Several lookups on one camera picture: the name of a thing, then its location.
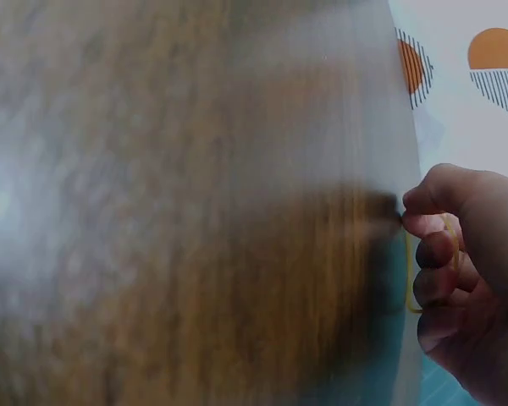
striped semicircle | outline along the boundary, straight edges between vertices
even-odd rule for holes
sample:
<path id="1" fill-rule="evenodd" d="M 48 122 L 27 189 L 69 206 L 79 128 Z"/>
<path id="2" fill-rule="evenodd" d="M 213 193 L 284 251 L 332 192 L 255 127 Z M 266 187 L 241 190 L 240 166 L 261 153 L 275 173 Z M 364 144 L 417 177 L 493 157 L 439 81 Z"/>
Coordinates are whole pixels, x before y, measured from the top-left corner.
<path id="1" fill-rule="evenodd" d="M 468 48 L 468 63 L 482 96 L 508 112 L 508 30 L 479 33 Z"/>
<path id="2" fill-rule="evenodd" d="M 423 46 L 403 30 L 396 29 L 410 102 L 417 108 L 427 98 L 433 84 L 433 65 Z"/>

wooden surface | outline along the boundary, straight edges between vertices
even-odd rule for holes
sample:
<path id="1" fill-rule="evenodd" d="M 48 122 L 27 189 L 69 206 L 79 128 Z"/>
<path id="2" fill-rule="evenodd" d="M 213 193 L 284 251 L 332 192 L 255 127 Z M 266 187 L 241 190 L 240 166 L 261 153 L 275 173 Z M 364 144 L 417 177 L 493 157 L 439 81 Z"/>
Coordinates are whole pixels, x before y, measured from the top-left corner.
<path id="1" fill-rule="evenodd" d="M 417 172 L 383 0 L 0 0 L 0 405 L 366 405 Z"/>

wooden table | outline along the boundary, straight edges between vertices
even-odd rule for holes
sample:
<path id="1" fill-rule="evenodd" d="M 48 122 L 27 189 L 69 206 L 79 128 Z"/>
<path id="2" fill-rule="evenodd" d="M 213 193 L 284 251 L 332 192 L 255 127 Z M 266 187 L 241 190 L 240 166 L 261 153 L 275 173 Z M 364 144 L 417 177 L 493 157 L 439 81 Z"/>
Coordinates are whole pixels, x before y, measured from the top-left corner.
<path id="1" fill-rule="evenodd" d="M 383 0 L 1 0 L 0 405 L 371 406 L 416 181 Z"/>

orange semicircle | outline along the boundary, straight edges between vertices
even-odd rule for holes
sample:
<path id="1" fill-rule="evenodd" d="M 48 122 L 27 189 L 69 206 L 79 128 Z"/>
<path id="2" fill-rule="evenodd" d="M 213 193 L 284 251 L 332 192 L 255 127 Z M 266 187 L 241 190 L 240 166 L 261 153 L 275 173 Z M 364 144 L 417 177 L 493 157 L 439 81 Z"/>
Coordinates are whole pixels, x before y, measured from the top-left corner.
<path id="1" fill-rule="evenodd" d="M 468 48 L 471 69 L 508 69 L 508 30 L 491 28 L 478 34 Z"/>

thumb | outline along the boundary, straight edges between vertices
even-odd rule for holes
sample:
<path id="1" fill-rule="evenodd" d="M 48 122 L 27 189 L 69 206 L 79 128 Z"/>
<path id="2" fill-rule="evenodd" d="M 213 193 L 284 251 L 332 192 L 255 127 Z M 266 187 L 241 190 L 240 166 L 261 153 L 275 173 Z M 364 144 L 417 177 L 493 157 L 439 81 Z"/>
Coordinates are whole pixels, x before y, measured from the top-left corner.
<path id="1" fill-rule="evenodd" d="M 501 299 L 508 299 L 508 178 L 438 165 L 403 202 L 411 214 L 456 215 L 478 273 Z"/>

